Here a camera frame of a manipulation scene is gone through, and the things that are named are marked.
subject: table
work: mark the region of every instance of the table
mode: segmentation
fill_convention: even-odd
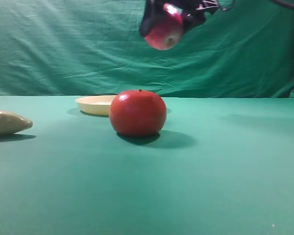
[[[294,235],[294,99],[165,98],[159,138],[78,96],[0,96],[0,235]]]

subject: banana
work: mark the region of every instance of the banana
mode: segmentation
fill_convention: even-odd
[[[19,114],[0,110],[0,136],[12,135],[33,126],[33,122]]]

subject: red apple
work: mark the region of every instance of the red apple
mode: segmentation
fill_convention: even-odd
[[[112,101],[109,118],[120,135],[147,137],[162,129],[167,108],[163,99],[154,92],[126,91]]]
[[[167,16],[145,37],[146,42],[158,50],[173,48],[184,34],[183,19],[178,10],[168,3],[164,5],[164,10]]]

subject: bowl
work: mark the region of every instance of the bowl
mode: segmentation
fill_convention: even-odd
[[[87,96],[76,99],[79,109],[88,114],[108,116],[116,95]]]

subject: wire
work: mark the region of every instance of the wire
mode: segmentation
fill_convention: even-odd
[[[294,4],[292,3],[289,3],[289,2],[286,2],[286,1],[283,1],[283,0],[270,0],[280,6],[283,6],[283,7],[286,7],[288,9],[291,9],[291,10],[294,10]]]

